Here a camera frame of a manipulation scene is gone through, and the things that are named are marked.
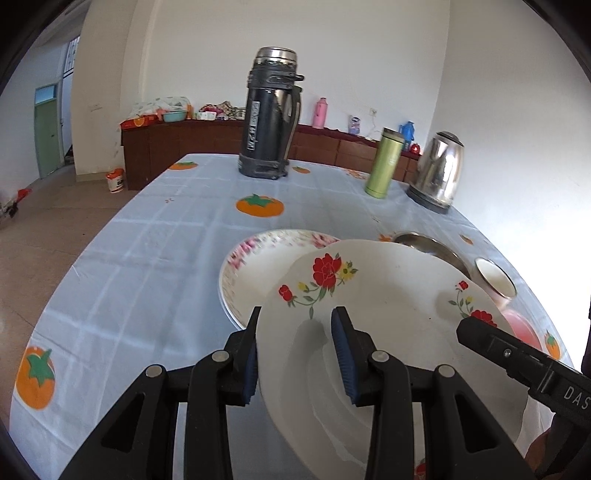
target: green tumbler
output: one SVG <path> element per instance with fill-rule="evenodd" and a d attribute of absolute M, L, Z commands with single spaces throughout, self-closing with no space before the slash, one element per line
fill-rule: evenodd
<path fill-rule="evenodd" d="M 384 128 L 378 151 L 375 154 L 371 175 L 365 184 L 367 194 L 377 199 L 386 198 L 403 145 L 404 137 L 401 134 Z"/>

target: kettle handle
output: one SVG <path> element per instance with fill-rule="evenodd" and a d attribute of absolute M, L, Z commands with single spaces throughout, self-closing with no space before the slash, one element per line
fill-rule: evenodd
<path fill-rule="evenodd" d="M 301 113 L 301 88 L 298 86 L 293 86 L 291 89 L 291 115 L 290 121 L 285 123 L 285 127 L 283 130 L 282 136 L 282 145 L 281 145 L 281 155 L 278 157 L 282 157 L 284 161 L 287 161 L 287 155 L 289 153 L 291 140 L 293 140 L 294 133 L 296 133 L 296 127 L 298 121 L 300 120 L 300 113 Z"/>

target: white wall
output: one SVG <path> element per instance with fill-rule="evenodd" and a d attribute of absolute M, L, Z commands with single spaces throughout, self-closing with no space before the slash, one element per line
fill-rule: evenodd
<path fill-rule="evenodd" d="M 119 113 L 127 118 L 133 105 L 145 98 L 146 65 L 150 55 L 150 38 L 163 0 L 142 0 L 131 19 L 121 71 Z"/>
<path fill-rule="evenodd" d="M 59 82 L 66 47 L 52 42 L 29 49 L 0 96 L 0 203 L 39 178 L 35 89 Z"/>
<path fill-rule="evenodd" d="M 466 146 L 454 205 L 521 273 L 580 365 L 591 297 L 591 85 L 522 0 L 452 0 L 431 131 Z"/>
<path fill-rule="evenodd" d="M 327 97 L 326 126 L 347 131 L 349 115 L 371 128 L 412 120 L 425 142 L 445 55 L 449 0 L 164 1 L 150 37 L 146 99 L 187 96 L 199 108 L 244 106 L 257 49 L 292 48 L 306 76 L 301 123 Z"/>
<path fill-rule="evenodd" d="M 72 137 L 78 175 L 124 165 L 119 123 L 121 73 L 137 0 L 94 0 L 76 53 Z"/>

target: blue thermos flask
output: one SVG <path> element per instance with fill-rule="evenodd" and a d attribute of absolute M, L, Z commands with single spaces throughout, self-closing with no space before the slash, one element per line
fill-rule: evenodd
<path fill-rule="evenodd" d="M 398 132 L 404 137 L 404 146 L 402 149 L 407 152 L 410 150 L 410 144 L 414 140 L 414 125 L 412 122 L 406 122 L 398 127 Z"/>

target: white bucket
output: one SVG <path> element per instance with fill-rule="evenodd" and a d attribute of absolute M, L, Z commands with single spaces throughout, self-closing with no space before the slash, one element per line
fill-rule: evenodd
<path fill-rule="evenodd" d="M 123 190 L 123 173 L 122 168 L 116 168 L 105 175 L 111 193 L 117 193 Z"/>

